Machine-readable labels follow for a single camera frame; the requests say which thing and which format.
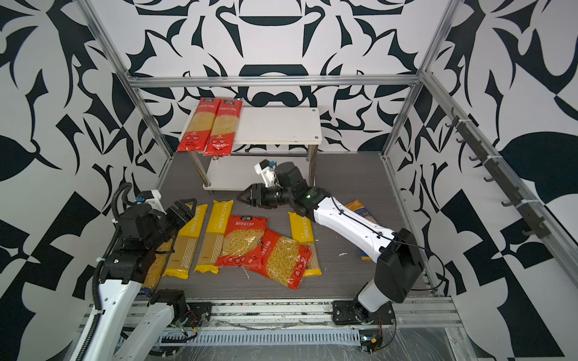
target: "aluminum rail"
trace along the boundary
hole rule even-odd
[[[136,77],[129,76],[133,88],[171,87],[271,87],[307,85],[414,85],[414,74],[391,75],[307,75],[307,76],[215,76],[215,77]]]

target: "hook rack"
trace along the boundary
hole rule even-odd
[[[535,235],[542,239],[551,234],[550,229],[544,224],[544,217],[538,215],[538,207],[535,203],[540,202],[537,199],[524,199],[520,195],[520,187],[514,185],[512,179],[508,176],[512,171],[499,154],[491,154],[491,147],[488,146],[487,141],[484,142],[483,136],[479,135],[479,131],[475,128],[474,122],[468,120],[455,120],[452,125],[455,125],[456,130],[463,139],[457,139],[458,143],[467,143],[475,157],[469,157],[471,161],[482,160],[482,165],[487,169],[490,178],[484,177],[484,181],[495,181],[507,196],[508,201],[502,202],[504,207],[515,206],[516,210],[521,214],[524,221],[530,227],[530,231],[523,231],[525,236]]]

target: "metal shelf leg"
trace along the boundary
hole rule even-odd
[[[315,163],[317,162],[317,148],[316,144],[310,144],[307,147],[307,161],[309,162],[309,185],[312,187],[315,184]]]
[[[209,181],[209,178],[207,177],[207,173],[205,172],[205,168],[203,167],[203,164],[201,164],[201,160],[199,159],[199,155],[195,151],[189,152],[188,154],[191,156],[192,162],[195,165],[197,172],[201,176],[201,179],[203,180],[203,184],[205,185],[205,187],[210,187],[211,182]]]

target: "penne pasta bag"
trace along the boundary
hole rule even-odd
[[[228,202],[213,201],[213,210],[211,211],[205,238],[203,238],[195,272],[205,273],[211,271],[214,274],[218,273],[218,267],[215,266],[215,263],[221,255],[223,237],[225,230],[227,230],[227,222],[229,221],[232,207],[232,200]]]
[[[286,287],[297,289],[310,258],[311,248],[267,229],[261,239],[262,265],[249,269]]]
[[[261,266],[261,237],[265,229],[267,218],[230,216],[221,256],[215,266]]]
[[[205,150],[220,103],[221,99],[201,98],[183,134],[177,152],[202,152]]]
[[[197,249],[199,235],[205,220],[207,205],[197,206],[195,217],[181,228],[175,240],[174,253],[171,253],[166,263],[165,272],[162,276],[174,276],[184,280],[188,279],[188,271],[191,268],[192,258]]]
[[[207,150],[205,151],[206,156],[222,157],[231,155],[242,104],[242,101],[236,99],[221,100],[207,144]]]
[[[289,222],[291,223],[291,237],[302,245],[311,248],[311,258],[307,263],[303,277],[322,275],[311,221],[307,217],[301,217],[297,213],[289,212]]]

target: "black cable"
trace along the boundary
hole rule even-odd
[[[397,319],[395,317],[395,311],[394,311],[393,307],[391,308],[391,312],[392,312],[392,315],[394,317],[394,334],[391,336],[390,340],[385,345],[381,346],[380,348],[388,347],[393,342],[393,340],[395,339],[395,335],[397,334]]]
[[[420,246],[420,245],[407,243],[406,240],[404,240],[403,238],[401,238],[400,236],[398,236],[396,232],[394,232],[394,234],[393,234],[394,238],[397,237],[397,238],[403,240],[403,242],[398,241],[398,240],[395,240],[395,239],[389,239],[389,238],[385,237],[382,232],[375,232],[375,230],[374,230],[373,228],[371,228],[370,226],[368,226],[367,224],[364,224],[364,223],[362,223],[362,222],[359,222],[359,220],[357,220],[357,219],[355,219],[355,218],[350,217],[349,215],[347,215],[347,214],[345,213],[345,211],[343,211],[341,208],[339,208],[339,207],[337,206],[337,203],[335,203],[335,198],[334,198],[333,196],[331,196],[331,200],[333,201],[333,204],[334,204],[335,208],[339,211],[339,214],[344,215],[345,217],[347,217],[347,218],[349,218],[349,219],[352,219],[352,220],[354,220],[355,222],[359,223],[360,225],[366,227],[366,228],[369,229],[371,232],[375,233],[375,234],[377,235],[377,238],[383,237],[383,238],[385,238],[385,239],[387,239],[387,240],[389,240],[389,241],[391,241],[391,242],[396,242],[396,243],[401,243],[401,244],[410,245],[410,246],[416,247],[416,248],[421,248],[421,249],[424,250],[425,252],[430,252],[432,255],[434,255],[434,256],[439,260],[439,262],[442,264],[443,274],[442,274],[442,279],[440,280],[440,282],[438,283],[438,285],[437,285],[436,287],[432,287],[432,288],[412,288],[412,289],[410,289],[411,291],[434,291],[434,290],[438,289],[438,288],[442,285],[443,279],[446,278],[446,268],[445,268],[444,265],[443,265],[442,259],[441,259],[437,254],[435,254],[435,253],[432,252],[431,250],[428,250],[428,249],[426,249],[426,248],[424,248],[424,247],[422,247],[422,246]]]
[[[134,206],[136,202],[131,202],[130,200],[128,200],[128,191],[131,190],[132,184],[128,182],[123,184],[130,184],[131,186],[128,188],[124,188],[123,194],[121,195],[121,199],[123,200],[123,203],[126,204],[127,206]]]
[[[119,215],[118,215],[118,197],[120,196],[121,192],[123,190],[125,190],[125,188],[127,188],[127,187],[128,187],[128,189],[131,189],[132,183],[124,182],[121,185],[119,185],[118,189],[116,190],[116,192],[112,196],[112,200],[110,201],[110,208],[112,209],[112,216],[117,221],[119,218]]]
[[[114,219],[116,221],[118,221],[118,219],[120,218],[120,216],[118,214],[118,207],[117,207],[118,197],[120,196],[120,194],[123,190],[130,189],[131,187],[132,187],[131,183],[128,183],[128,182],[122,183],[121,185],[118,186],[118,189],[116,190],[116,192],[114,192],[114,194],[112,196],[110,208],[112,209],[112,214],[113,214]],[[112,249],[114,248],[114,245],[116,244],[116,241],[117,241],[119,235],[120,235],[120,226],[118,224],[115,224],[114,225],[114,234],[112,236],[112,239],[110,240],[108,247],[106,247],[106,250],[105,250],[104,254],[102,255],[102,258],[106,259],[112,253]],[[94,274],[92,275],[92,300],[94,303],[94,308],[97,311],[102,311],[101,294],[100,294],[100,291],[98,288],[99,288],[99,283],[100,283],[99,277],[101,275],[101,270],[105,264],[104,259],[101,259],[100,261],[98,261],[97,266],[94,269]],[[82,361],[84,359],[86,351],[88,351],[90,343],[92,342],[92,338],[94,337],[94,333],[96,332],[96,330],[98,328],[98,323],[101,320],[101,315],[102,315],[102,313],[97,313],[92,318],[92,324],[90,325],[90,328],[86,334],[86,338],[84,339],[84,342],[82,343],[82,346],[80,347],[80,350],[79,350],[78,355],[76,357],[76,361]]]

